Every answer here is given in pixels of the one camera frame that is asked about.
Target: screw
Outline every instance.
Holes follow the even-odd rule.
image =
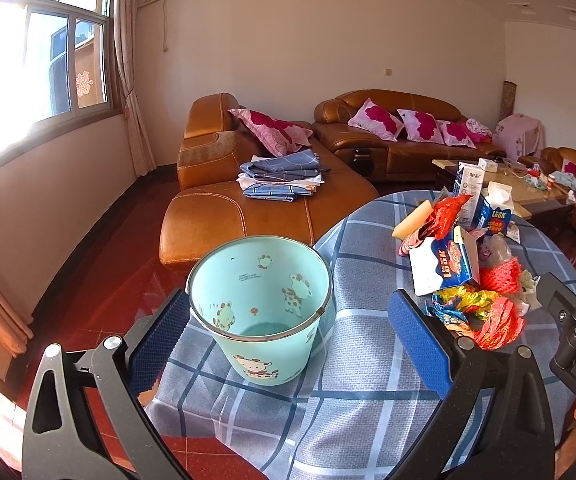
[[[457,339],[457,346],[462,350],[472,350],[475,348],[475,342],[469,337],[460,337]]]
[[[527,346],[520,346],[517,349],[517,353],[524,359],[530,359],[532,357],[532,350],[530,350]]]
[[[117,335],[111,335],[104,341],[104,346],[109,350],[117,348],[122,343],[122,339]]]
[[[46,350],[44,350],[44,355],[46,357],[55,357],[61,350],[62,347],[60,347],[57,343],[52,343],[46,347]]]

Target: beige wall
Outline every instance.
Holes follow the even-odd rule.
[[[31,313],[95,222],[135,180],[122,115],[62,135],[0,169],[0,289]],[[9,356],[0,346],[0,376]]]
[[[576,30],[506,23],[506,52],[515,110],[543,122],[548,146],[576,149]]]
[[[287,120],[387,88],[447,100],[494,126],[504,29],[468,0],[167,0],[138,12],[136,89],[157,164],[175,162],[198,97],[233,93]],[[394,75],[383,75],[385,68]]]

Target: window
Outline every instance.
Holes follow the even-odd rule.
[[[116,107],[110,1],[0,0],[0,166]]]

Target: window frame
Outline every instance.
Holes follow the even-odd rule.
[[[112,9],[114,0],[105,0],[102,4],[102,13],[107,10],[107,16],[80,7],[63,4],[55,0],[0,0],[0,2],[20,3],[27,5],[26,19],[32,12],[45,12],[68,16],[66,50],[75,48],[75,24],[76,20],[84,20],[96,25],[102,25],[103,37],[101,49],[104,59],[104,92],[106,102],[79,108],[76,91],[76,79],[71,77],[75,73],[74,56],[68,56],[66,74],[68,90],[71,96],[71,110],[52,117],[48,117],[33,123],[28,129],[28,134],[21,140],[14,142],[0,151],[0,168],[5,166],[20,155],[40,146],[44,142],[56,139],[88,124],[101,121],[123,113],[124,96],[121,89],[119,73],[117,70],[116,55],[114,50],[114,19]]]

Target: table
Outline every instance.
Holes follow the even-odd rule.
[[[273,480],[390,472],[438,403],[388,322],[386,304],[396,288],[422,301],[414,295],[410,261],[398,255],[400,242],[391,233],[418,202],[437,194],[407,191],[373,200],[316,244],[334,274],[335,309],[322,318],[308,366],[290,383],[248,383],[192,320],[146,407],[159,433],[216,436]],[[523,245],[510,242],[513,254],[534,274],[554,273],[576,294],[576,272],[564,254],[524,220],[517,223]],[[573,396],[548,368],[558,329],[544,309],[526,319],[520,339],[505,350],[532,348],[559,436]],[[449,465],[465,459],[489,396],[480,395]]]
[[[435,159],[433,164],[438,168],[435,189],[444,186],[452,191],[459,162],[453,160]],[[497,173],[486,171],[484,186],[490,182],[507,184],[513,188],[514,214],[523,218],[542,232],[555,238],[559,229],[566,223],[568,215],[574,208],[568,203],[568,196],[560,189],[553,188],[548,191],[539,190],[511,173],[503,164],[499,165]]]

